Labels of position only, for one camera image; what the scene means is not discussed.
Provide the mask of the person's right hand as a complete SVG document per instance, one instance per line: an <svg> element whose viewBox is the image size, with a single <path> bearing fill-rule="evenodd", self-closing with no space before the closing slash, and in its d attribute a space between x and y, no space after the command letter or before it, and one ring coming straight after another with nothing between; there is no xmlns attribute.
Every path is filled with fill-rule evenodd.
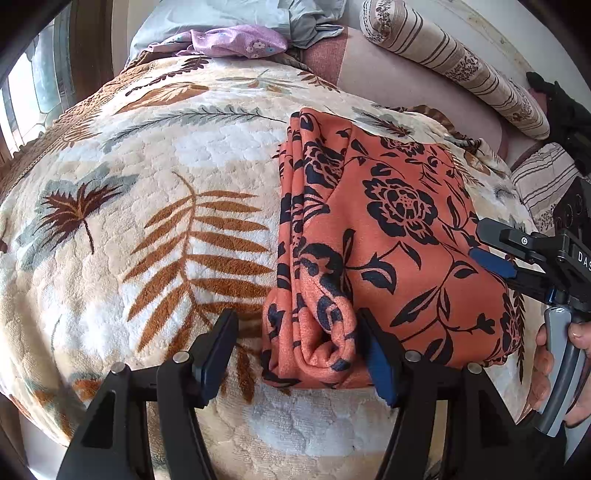
<svg viewBox="0 0 591 480"><path fill-rule="evenodd" d="M565 415L566 424L574 427L590 417L591 412L591 386L590 386L590 342L591 329L589 323L571 324L568 330L568 337L573 345L583 351L586 355L584 373L585 383L580 391L577 401ZM542 326L536 336L536 352L534 357L534 368L532 381L528 394L528 404L534 410L539 410L549 396L550 381L549 375L554 366L554 357L546 348L547 332Z"/></svg>

